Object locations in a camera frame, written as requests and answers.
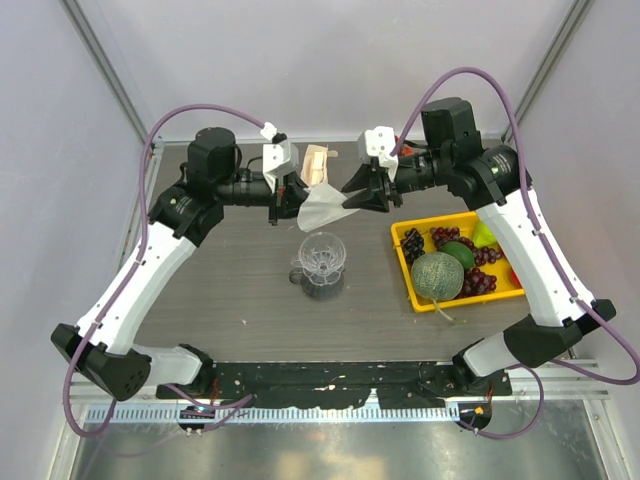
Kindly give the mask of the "clear plastic coffee dripper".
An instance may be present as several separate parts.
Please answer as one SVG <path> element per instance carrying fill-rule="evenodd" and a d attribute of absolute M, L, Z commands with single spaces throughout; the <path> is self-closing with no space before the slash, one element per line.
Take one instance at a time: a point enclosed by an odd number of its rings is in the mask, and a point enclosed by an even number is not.
<path fill-rule="evenodd" d="M 341 278 L 346 256 L 340 238 L 332 233 L 316 232 L 301 243 L 295 264 L 312 285 L 327 286 Z"/>

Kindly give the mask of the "grey glass coffee server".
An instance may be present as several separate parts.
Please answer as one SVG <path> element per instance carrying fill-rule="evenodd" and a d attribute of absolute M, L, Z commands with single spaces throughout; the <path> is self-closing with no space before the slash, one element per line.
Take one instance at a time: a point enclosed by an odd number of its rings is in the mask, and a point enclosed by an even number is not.
<path fill-rule="evenodd" d="M 342 292 L 345 277 L 343 273 L 340 273 L 336 282 L 316 285 L 303 273 L 302 268 L 297 267 L 289 272 L 289 281 L 298 285 L 308 298 L 315 301 L 325 301 L 336 298 Z"/>

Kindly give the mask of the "white paper coffee filter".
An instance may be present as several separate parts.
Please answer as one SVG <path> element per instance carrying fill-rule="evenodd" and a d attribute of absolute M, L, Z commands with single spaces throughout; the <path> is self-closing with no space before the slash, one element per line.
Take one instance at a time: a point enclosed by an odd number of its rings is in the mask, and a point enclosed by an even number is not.
<path fill-rule="evenodd" d="M 303 232 L 311 232 L 358 212 L 347 209 L 343 203 L 348 198 L 327 183 L 314 186 L 300 205 L 297 226 Z"/>

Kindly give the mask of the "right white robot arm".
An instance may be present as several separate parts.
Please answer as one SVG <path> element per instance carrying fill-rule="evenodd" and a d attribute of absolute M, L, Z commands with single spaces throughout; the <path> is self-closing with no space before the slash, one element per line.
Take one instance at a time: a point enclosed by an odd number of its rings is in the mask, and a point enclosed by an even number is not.
<path fill-rule="evenodd" d="M 386 212 L 405 193 L 446 186 L 494 234 L 524 288 L 530 307 L 521 321 L 481 339 L 453 358 L 452 381 L 465 394 L 484 387 L 492 374 L 514 364 L 538 367 L 598 328 L 597 316 L 616 315 L 612 302 L 597 299 L 577 279 L 546 225 L 527 172 L 506 145 L 486 149 L 471 104 L 459 97 L 420 110 L 426 150 L 397 157 L 390 127 L 364 131 L 358 139 L 362 164 L 342 188 L 347 209 Z"/>

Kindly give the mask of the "yellow plastic tray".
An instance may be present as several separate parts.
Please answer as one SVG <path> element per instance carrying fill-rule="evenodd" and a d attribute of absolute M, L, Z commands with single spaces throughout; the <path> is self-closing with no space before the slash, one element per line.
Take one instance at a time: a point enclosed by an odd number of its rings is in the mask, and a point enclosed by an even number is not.
<path fill-rule="evenodd" d="M 391 225 L 391 237 L 393 239 L 394 249 L 396 250 L 402 274 L 408 289 L 409 300 L 415 312 L 424 313 L 432 312 L 439 308 L 446 309 L 472 304 L 485 304 L 487 302 L 519 297 L 525 294 L 524 289 L 518 289 L 511 283 L 509 272 L 512 267 L 505 255 L 503 259 L 494 264 L 486 264 L 484 266 L 477 267 L 486 274 L 495 275 L 497 277 L 497 287 L 493 293 L 460 299 L 457 299 L 456 296 L 454 299 L 447 301 L 432 301 L 430 299 L 420 297 L 414 291 L 410 275 L 413 264 L 409 266 L 406 263 L 400 248 L 400 242 L 405 237 L 405 232 L 412 228 L 416 228 L 424 238 L 424 250 L 425 254 L 427 254 L 437 251 L 431 240 L 431 228 L 458 227 L 463 236 L 471 239 L 475 226 L 479 221 L 480 220 L 476 213 L 464 212 L 439 217 L 397 222 Z"/>

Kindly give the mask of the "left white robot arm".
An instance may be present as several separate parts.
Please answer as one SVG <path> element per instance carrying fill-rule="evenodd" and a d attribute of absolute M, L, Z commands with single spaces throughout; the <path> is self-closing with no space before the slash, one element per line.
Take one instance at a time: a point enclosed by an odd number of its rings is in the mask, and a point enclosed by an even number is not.
<path fill-rule="evenodd" d="M 242 153 L 225 128 L 199 131 L 180 166 L 180 179 L 158 195 L 141 239 L 111 285 L 76 325 L 58 325 L 51 340 L 75 370 L 117 401 L 145 386 L 179 385 L 206 396 L 213 361 L 187 344 L 135 344 L 151 306 L 177 269 L 224 218 L 227 206 L 265 207 L 270 224 L 297 216 L 308 194 L 298 175 L 297 148 L 283 134 L 264 144 L 262 168 L 240 165 Z"/>

